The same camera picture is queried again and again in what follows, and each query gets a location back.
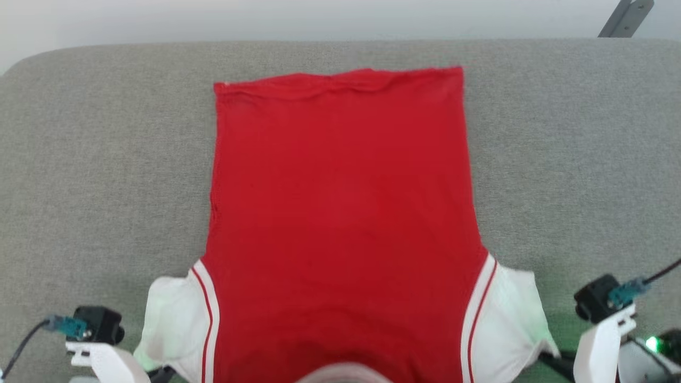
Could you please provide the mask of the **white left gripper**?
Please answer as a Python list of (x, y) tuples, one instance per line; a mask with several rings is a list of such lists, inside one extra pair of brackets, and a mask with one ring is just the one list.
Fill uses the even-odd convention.
[(66, 342), (65, 346), (73, 353), (71, 364), (91, 368), (99, 382), (168, 383), (176, 375), (176, 371), (166, 365), (150, 371), (149, 378), (130, 352), (106, 343)]

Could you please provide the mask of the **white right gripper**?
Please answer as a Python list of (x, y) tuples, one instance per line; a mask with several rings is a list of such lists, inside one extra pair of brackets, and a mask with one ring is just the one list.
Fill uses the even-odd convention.
[(622, 338), (636, 328), (635, 315), (633, 303), (582, 333), (577, 352), (542, 352), (538, 361), (568, 381), (615, 382)]

